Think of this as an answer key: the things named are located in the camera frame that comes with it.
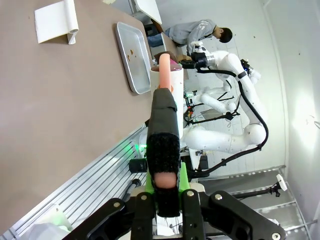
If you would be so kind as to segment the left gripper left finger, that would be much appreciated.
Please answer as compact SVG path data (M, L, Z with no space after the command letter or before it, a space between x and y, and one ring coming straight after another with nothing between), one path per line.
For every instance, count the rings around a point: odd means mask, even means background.
M156 204L146 187L128 201L110 199L88 220L86 240L118 240L130 232L130 240L153 240Z

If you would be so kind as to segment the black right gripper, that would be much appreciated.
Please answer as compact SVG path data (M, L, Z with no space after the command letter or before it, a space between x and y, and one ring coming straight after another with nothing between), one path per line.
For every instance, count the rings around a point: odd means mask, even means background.
M208 59L204 52L193 52L191 54L191 59L193 62L192 69L201 69L208 67Z

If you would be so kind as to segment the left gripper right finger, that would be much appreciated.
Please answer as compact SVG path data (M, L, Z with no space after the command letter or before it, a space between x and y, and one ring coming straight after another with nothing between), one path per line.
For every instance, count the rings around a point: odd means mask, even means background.
M197 191L188 182L185 163L179 170L178 211L182 214L183 240L205 240L205 223L232 240L285 240L286 232L229 193L211 195Z

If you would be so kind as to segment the brown cloth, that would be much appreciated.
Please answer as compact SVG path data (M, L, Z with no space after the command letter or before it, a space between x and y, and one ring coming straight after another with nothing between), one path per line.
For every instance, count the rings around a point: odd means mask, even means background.
M184 54L175 55L171 51L163 51L163 52L159 52L154 55L154 59L157 64L159 64L160 56L163 54L169 54L170 60L172 62L177 63L177 64L179 64L181 61L191 61L192 60L192 58L188 55L184 55Z

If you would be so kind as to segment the person in grey hoodie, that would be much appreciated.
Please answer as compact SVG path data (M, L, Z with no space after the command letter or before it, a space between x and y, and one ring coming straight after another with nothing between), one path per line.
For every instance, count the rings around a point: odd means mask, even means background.
M214 37L221 43L228 43L233 38L229 28L219 27L210 19L179 23L167 28L163 34L177 47L186 46L188 51L191 51L192 42Z

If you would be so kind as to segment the black round knob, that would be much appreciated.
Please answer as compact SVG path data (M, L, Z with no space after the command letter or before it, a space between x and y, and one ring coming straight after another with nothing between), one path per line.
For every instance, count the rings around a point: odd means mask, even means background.
M145 158L133 158L129 161L128 167L132 174L146 173L148 170L147 160Z

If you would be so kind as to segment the black tripod legs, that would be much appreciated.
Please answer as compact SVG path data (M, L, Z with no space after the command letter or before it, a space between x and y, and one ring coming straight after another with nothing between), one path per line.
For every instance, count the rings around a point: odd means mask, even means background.
M225 95L227 95L228 93L222 93L217 99L219 101L221 101L222 103L226 103L227 101L232 101L235 97L229 97L229 98L224 98ZM207 122L212 122L212 121L217 121L217 120L221 120L221 119L225 119L227 121L231 121L235 116L239 116L240 114L238 113L238 108L240 106L240 100L238 100L238 102L236 103L236 109L232 112L225 112L225 113L220 113L216 110L214 110L212 107L205 105L203 103L201 103L198 100L198 96L199 95L187 95L185 100L186 100L186 110L183 113L183 120L186 122L186 124L189 125L195 125L195 124L202 124L202 123L207 123ZM208 119L203 119L203 120L198 120L198 118L200 117L200 115L196 115L193 117L194 111L196 107L199 106L208 106L210 107L210 109L207 109L205 112L207 113L208 111L216 111L218 114L220 114L219 116L216 117L211 117Z

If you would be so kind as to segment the metal tray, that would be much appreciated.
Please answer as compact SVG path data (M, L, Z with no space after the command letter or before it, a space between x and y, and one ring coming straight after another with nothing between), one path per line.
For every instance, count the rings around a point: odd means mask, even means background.
M143 33L138 28L118 22L115 34L130 89L138 95L149 92L151 64Z

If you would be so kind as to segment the white plastic bag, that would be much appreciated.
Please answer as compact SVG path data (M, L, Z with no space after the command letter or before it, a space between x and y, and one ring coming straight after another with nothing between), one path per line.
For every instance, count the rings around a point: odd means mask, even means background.
M62 240L73 227L58 204L52 205L19 240Z

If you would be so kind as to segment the large white table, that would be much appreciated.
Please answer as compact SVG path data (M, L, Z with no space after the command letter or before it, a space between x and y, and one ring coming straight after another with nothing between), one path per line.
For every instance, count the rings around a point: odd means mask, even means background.
M133 2L142 13L150 17L156 23L162 24L156 0L133 0Z

